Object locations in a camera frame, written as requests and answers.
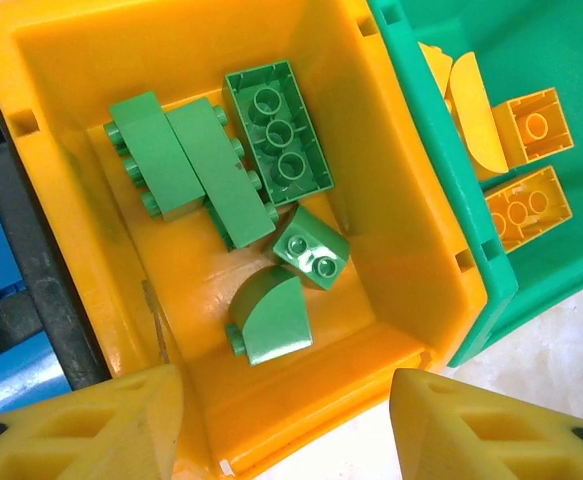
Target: green stud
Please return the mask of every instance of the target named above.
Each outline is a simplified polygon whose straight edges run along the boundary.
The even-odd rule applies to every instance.
[[[244,344],[244,338],[242,337],[242,332],[240,331],[240,327],[238,327],[235,323],[230,323],[226,327],[227,338],[231,343],[231,348],[233,348],[233,353],[236,357],[240,355],[244,355],[247,353],[247,347]]]
[[[146,186],[144,178],[142,177],[142,172],[140,172],[140,167],[138,166],[138,162],[135,161],[133,157],[126,157],[122,160],[122,165],[124,169],[127,171],[129,177],[133,181],[133,184],[140,188]]]
[[[162,215],[162,212],[160,212],[160,207],[158,207],[158,202],[156,202],[155,197],[151,192],[144,192],[142,195],[140,195],[140,198],[142,199],[144,207],[147,209],[147,212],[149,212],[149,215],[151,215],[152,218],[157,218]]]
[[[273,205],[273,203],[271,202],[265,203],[264,208],[266,209],[267,214],[269,215],[269,218],[273,223],[277,223],[278,220],[280,220],[280,214],[278,213],[278,210],[275,208],[275,205]]]
[[[129,154],[129,149],[127,148],[126,144],[124,143],[124,138],[122,138],[122,133],[120,132],[120,129],[118,128],[118,126],[114,122],[107,123],[104,126],[104,131],[106,132],[107,136],[109,137],[109,140],[111,140],[111,143],[115,147],[116,152],[118,152],[118,155],[120,155],[122,157],[124,155]]]
[[[313,271],[322,278],[332,278],[338,273],[338,265],[329,257],[320,257],[313,262]]]
[[[231,139],[231,146],[233,147],[233,151],[235,152],[235,155],[239,159],[244,158],[244,147],[242,146],[242,143],[240,142],[240,140],[238,140],[237,138],[232,138]]]
[[[215,118],[218,119],[220,125],[226,127],[229,124],[229,119],[227,118],[227,113],[220,105],[213,106],[213,113],[215,113]]]
[[[299,257],[309,249],[309,244],[302,235],[293,235],[287,240],[287,252],[293,257]]]
[[[249,180],[251,180],[251,185],[253,185],[253,188],[255,188],[256,191],[262,189],[262,180],[260,180],[260,176],[253,170],[249,170],[248,175]]]

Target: green curved brick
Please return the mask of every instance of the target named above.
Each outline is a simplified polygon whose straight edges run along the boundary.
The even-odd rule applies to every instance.
[[[333,187],[289,62],[227,75],[223,95],[275,206]]]
[[[235,355],[247,354],[251,365],[313,344],[300,278],[275,265],[264,268],[238,289],[226,333]]]
[[[349,261],[349,242],[302,206],[273,245],[274,253],[329,290]]]

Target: plastic bin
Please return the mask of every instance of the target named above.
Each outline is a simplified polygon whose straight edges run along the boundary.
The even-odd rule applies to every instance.
[[[472,247],[489,294],[489,305],[451,362],[455,366],[583,288],[583,4],[567,0],[369,3],[416,126]],[[556,87],[573,135],[575,148],[481,185],[487,190],[515,176],[553,165],[573,209],[573,219],[508,255],[519,291],[501,314],[490,309],[496,302],[492,287],[495,281],[501,291],[511,291],[509,266],[503,259],[498,268],[493,262],[482,268],[483,258],[476,253],[472,232],[493,234],[493,226],[484,199],[477,195],[477,179],[469,175],[469,159],[448,110],[426,71],[417,40],[442,48],[454,59],[474,51],[494,106]],[[457,186],[449,181],[449,170],[458,173]],[[458,190],[466,196],[464,205],[457,201]],[[495,293],[499,302],[504,296]]]
[[[204,209],[151,219],[102,125],[146,90],[221,104],[226,73],[283,59],[336,184],[302,203],[351,261],[305,289],[314,345],[250,367],[224,325],[262,243],[227,253]],[[396,367],[446,364],[486,302],[364,0],[0,2],[0,109],[112,374],[181,369],[178,478],[263,471],[386,398]]]

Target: green 2x4 brick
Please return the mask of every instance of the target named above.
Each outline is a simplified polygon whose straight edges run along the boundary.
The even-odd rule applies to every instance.
[[[289,62],[233,73],[225,80],[225,102],[235,108],[275,206],[333,187]]]

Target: yellow toy brick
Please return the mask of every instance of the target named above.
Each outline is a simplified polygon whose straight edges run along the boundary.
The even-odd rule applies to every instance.
[[[551,166],[490,190],[486,200],[507,253],[573,217]]]
[[[431,69],[433,78],[435,78],[435,83],[438,84],[440,93],[444,97],[447,92],[447,86],[449,85],[453,59],[449,55],[446,55],[440,47],[425,45],[421,42],[419,45]]]
[[[395,372],[404,480],[583,479],[583,420],[420,370]]]
[[[475,53],[464,54],[453,65],[446,100],[478,180],[507,173],[509,167]]]
[[[493,109],[493,117],[510,168],[573,147],[555,88],[504,102]]]
[[[0,480],[167,480],[183,416],[164,365],[0,415]]]

